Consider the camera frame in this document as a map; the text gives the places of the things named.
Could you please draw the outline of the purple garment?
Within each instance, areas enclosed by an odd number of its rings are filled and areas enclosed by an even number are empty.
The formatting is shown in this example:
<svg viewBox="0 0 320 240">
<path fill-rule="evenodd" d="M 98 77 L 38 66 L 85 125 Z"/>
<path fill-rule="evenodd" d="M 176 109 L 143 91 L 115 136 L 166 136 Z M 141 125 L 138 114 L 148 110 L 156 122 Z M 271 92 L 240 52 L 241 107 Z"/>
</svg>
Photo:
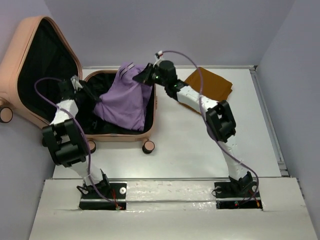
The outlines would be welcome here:
<svg viewBox="0 0 320 240">
<path fill-rule="evenodd" d="M 123 63 L 110 89 L 100 95 L 93 113 L 102 120 L 121 128 L 142 131 L 152 86 L 133 80 L 146 68 L 143 64 Z"/>
</svg>

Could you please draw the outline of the pink hard-shell suitcase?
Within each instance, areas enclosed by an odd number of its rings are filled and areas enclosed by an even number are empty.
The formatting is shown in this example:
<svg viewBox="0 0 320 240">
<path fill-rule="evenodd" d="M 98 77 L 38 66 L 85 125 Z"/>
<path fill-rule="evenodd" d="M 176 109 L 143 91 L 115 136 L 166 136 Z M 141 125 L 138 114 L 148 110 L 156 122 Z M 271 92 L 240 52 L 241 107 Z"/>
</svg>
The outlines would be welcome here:
<svg viewBox="0 0 320 240">
<path fill-rule="evenodd" d="M 58 80 L 82 75 L 79 59 L 52 18 L 39 15 L 23 19 L 0 65 L 0 121 L 8 123 L 18 114 L 39 128 L 47 126 L 60 101 Z M 143 152 L 149 154 L 155 149 L 150 136 L 156 109 L 157 95 L 152 91 L 140 131 L 100 119 L 88 103 L 79 108 L 76 119 L 91 146 L 96 142 L 140 141 Z"/>
</svg>

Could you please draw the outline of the mustard brown cloth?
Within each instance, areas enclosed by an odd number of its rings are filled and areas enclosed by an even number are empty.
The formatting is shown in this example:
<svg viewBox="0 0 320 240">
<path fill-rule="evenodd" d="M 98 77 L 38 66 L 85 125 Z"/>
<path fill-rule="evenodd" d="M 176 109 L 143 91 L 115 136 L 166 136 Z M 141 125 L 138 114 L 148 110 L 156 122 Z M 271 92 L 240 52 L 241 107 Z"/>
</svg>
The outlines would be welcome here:
<svg viewBox="0 0 320 240">
<path fill-rule="evenodd" d="M 226 101 L 232 92 L 233 84 L 225 78 L 199 67 L 182 82 L 183 88 L 177 99 L 183 106 L 200 113 L 201 101 L 204 112 L 217 102 Z"/>
</svg>

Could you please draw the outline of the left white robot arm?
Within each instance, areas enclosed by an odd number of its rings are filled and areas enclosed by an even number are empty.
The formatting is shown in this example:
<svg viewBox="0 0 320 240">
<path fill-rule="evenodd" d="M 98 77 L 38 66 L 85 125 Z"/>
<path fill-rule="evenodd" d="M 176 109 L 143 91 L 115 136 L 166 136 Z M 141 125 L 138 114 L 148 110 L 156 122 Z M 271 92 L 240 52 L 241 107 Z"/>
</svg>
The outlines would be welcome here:
<svg viewBox="0 0 320 240">
<path fill-rule="evenodd" d="M 68 80 L 55 78 L 58 81 L 60 102 L 53 103 L 37 88 L 40 82 L 49 79 L 44 77 L 34 84 L 36 93 L 56 108 L 53 120 L 48 126 L 42 128 L 42 140 L 55 165 L 71 169 L 83 179 L 83 185 L 77 187 L 81 194 L 89 196 L 95 193 L 106 199 L 111 191 L 108 177 L 102 169 L 92 163 L 91 153 L 94 151 L 90 148 L 89 141 L 76 120 L 79 111 L 76 93 L 84 91 L 94 100 L 98 98 L 86 89 L 78 76 L 74 75 Z"/>
</svg>

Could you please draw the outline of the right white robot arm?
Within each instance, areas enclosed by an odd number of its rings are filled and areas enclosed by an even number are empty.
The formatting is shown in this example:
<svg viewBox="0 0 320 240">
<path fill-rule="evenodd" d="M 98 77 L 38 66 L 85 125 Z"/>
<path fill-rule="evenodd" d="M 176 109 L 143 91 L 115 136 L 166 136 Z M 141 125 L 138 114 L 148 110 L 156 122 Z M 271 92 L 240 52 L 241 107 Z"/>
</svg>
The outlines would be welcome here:
<svg viewBox="0 0 320 240">
<path fill-rule="evenodd" d="M 173 62 L 149 63 L 133 80 L 148 86 L 160 85 L 166 94 L 200 113 L 207 132 L 220 147 L 228 168 L 228 186 L 222 193 L 243 197 L 252 189 L 253 177 L 245 166 L 236 139 L 236 121 L 227 101 L 216 101 L 201 95 L 189 84 L 178 79 Z"/>
</svg>

